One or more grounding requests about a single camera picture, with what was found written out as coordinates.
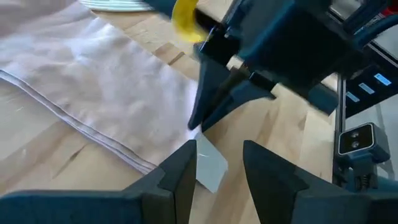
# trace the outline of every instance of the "yellow object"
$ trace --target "yellow object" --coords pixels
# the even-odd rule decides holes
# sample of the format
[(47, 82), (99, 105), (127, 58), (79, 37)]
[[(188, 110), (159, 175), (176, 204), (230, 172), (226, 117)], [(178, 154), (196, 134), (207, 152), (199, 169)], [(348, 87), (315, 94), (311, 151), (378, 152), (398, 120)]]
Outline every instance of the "yellow object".
[(202, 42), (207, 33), (195, 22), (195, 8), (198, 0), (177, 0), (172, 13), (172, 24), (182, 39), (189, 42)]

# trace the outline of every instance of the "butcher block table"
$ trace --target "butcher block table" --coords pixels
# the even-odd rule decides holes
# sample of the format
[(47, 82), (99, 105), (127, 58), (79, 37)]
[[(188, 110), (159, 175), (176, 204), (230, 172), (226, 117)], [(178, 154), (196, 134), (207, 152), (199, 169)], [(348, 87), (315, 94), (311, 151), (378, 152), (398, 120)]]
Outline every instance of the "butcher block table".
[[(221, 19), (231, 0), (202, 1)], [(182, 74), (198, 79), (192, 44), (154, 12), (95, 12)], [(334, 76), (325, 80), (336, 87)], [(242, 105), (205, 135), (227, 159), (216, 194), (197, 184), (190, 223), (259, 223), (242, 161), (243, 141), (254, 140), (331, 181), (334, 115), (313, 109), (277, 85), (278, 99)], [(29, 95), (0, 80), (0, 194), (20, 189), (122, 190), (142, 177), (112, 152), (87, 139)]]

